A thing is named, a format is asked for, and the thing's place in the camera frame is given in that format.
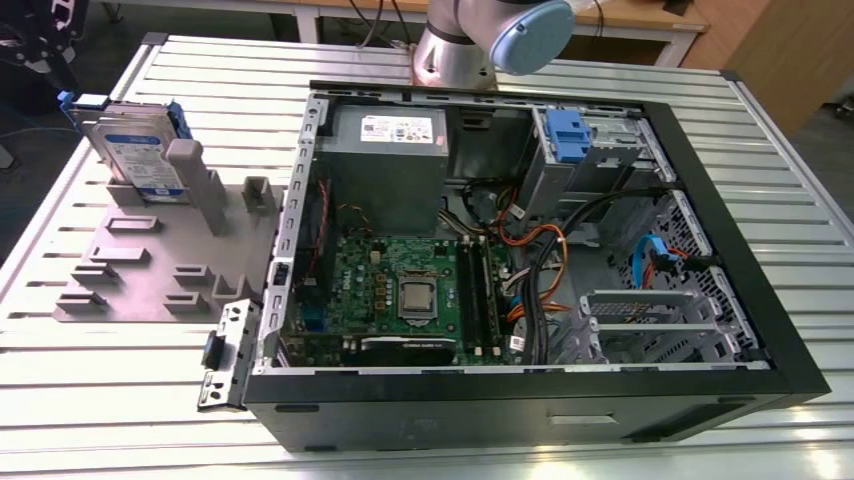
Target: green circuit board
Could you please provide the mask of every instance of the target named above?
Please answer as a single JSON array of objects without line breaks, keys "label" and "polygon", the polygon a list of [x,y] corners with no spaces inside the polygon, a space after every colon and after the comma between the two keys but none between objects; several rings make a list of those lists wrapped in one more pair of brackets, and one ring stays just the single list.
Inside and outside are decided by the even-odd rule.
[{"label": "green circuit board", "polygon": [[[347,336],[424,336],[454,339],[460,365],[490,365],[504,362],[490,348],[475,355],[463,348],[460,292],[456,275],[456,240],[348,237],[336,250],[332,296],[323,312],[323,331],[303,337],[305,357],[316,366],[333,365],[340,338]],[[491,270],[498,272],[507,262],[503,245],[490,248]],[[403,280],[435,282],[435,318],[414,321],[399,315]],[[499,344],[499,312],[491,302],[490,329]]]}]

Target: table leg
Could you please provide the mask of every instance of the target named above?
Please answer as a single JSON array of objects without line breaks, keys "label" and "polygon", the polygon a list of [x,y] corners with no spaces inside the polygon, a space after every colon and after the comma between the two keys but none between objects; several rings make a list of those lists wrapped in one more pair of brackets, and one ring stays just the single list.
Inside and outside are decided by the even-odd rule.
[{"label": "table leg", "polygon": [[317,20],[320,18],[317,9],[313,7],[295,6],[293,16],[296,17],[296,28],[299,29],[299,41],[301,43],[320,43],[317,33]]},{"label": "table leg", "polygon": [[656,67],[678,67],[682,59],[688,53],[696,33],[694,32],[672,32],[670,41],[662,49],[662,53],[655,61]]}]

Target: power supply label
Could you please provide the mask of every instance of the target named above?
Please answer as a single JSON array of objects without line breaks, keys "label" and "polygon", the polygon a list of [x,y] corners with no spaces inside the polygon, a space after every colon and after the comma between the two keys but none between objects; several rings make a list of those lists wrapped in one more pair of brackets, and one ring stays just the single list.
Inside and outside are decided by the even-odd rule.
[{"label": "power supply label", "polygon": [[361,118],[361,141],[391,143],[432,143],[432,121],[424,117]]},{"label": "power supply label", "polygon": [[165,147],[160,138],[147,135],[105,135],[107,148],[125,177],[145,199],[175,201],[184,185],[175,168],[163,160]]}]

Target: cpu socket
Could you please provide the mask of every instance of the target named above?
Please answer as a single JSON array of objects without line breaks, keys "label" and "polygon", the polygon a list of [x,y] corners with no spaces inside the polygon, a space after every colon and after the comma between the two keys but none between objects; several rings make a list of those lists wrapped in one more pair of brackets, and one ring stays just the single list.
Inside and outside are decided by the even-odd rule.
[{"label": "cpu socket", "polygon": [[438,297],[435,277],[398,278],[398,316],[414,327],[439,317]]}]

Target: metal bracket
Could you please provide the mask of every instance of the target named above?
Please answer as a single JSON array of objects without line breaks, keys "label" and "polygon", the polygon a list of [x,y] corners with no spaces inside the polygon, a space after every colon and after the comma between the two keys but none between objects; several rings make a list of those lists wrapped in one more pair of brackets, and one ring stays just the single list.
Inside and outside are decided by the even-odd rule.
[{"label": "metal bracket", "polygon": [[225,304],[219,327],[204,346],[207,368],[196,409],[199,412],[245,411],[243,394],[249,378],[255,335],[261,310],[251,300]]}]

